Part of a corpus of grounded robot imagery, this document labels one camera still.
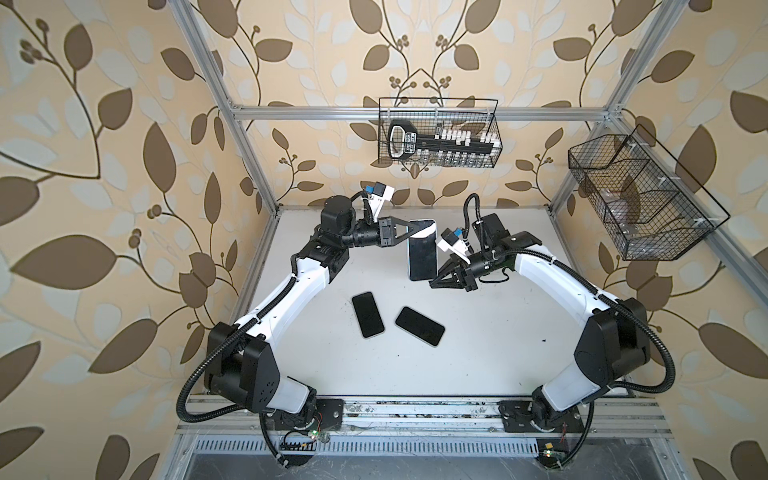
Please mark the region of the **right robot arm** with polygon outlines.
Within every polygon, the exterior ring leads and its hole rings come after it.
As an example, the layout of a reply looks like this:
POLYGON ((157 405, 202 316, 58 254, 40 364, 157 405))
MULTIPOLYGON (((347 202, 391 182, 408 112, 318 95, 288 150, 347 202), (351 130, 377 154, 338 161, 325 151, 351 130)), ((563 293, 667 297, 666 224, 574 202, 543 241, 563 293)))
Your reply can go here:
POLYGON ((597 287, 531 233, 510 233, 497 215, 481 213, 476 194, 464 201, 462 214, 463 227, 438 237, 449 259, 431 288, 471 292, 484 277, 510 270, 541 288, 581 329, 571 363, 531 395, 531 418, 540 427, 616 388, 646 394, 672 388, 674 360, 638 299, 621 300, 597 287))

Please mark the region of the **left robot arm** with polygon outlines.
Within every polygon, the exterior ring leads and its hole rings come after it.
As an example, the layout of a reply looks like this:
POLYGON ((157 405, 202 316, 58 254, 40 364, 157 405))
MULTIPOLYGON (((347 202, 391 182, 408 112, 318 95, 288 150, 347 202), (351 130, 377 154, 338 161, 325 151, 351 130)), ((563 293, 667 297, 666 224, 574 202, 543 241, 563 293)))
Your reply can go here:
POLYGON ((319 224, 308 242, 290 258, 288 276, 250 312, 233 324, 219 323, 210 332, 207 354, 183 385, 176 414, 199 423, 240 410, 255 414, 278 411, 305 425, 315 417, 316 391, 279 370, 275 349, 291 323, 338 275, 356 247, 393 247, 421 232, 413 221, 376 216, 374 195, 359 193, 364 214, 356 216, 353 199, 332 196, 324 203, 319 224), (230 405, 192 413, 187 401, 202 381, 230 405))

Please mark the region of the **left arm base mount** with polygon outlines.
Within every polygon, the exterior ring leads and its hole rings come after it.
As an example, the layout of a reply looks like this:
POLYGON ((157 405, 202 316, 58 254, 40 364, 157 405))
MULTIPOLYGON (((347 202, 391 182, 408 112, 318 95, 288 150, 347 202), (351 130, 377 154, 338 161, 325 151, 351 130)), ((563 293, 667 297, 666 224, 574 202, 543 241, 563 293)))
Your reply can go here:
POLYGON ((264 444, 277 463, 286 469, 304 465, 330 433, 340 429, 345 402, 312 397, 299 413, 268 410, 259 414, 264 444))

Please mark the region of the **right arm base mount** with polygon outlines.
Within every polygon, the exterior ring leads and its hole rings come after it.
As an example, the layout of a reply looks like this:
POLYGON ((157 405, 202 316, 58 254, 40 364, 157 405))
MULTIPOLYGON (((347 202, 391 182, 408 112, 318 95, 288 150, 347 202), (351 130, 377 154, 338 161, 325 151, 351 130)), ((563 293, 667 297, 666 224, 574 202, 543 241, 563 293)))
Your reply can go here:
POLYGON ((536 461, 545 470, 564 470, 586 443, 594 421, 595 405, 586 405, 582 414, 576 404, 565 411, 552 410, 543 397, 531 400, 503 400, 498 412, 506 433, 541 434, 536 439, 536 461))

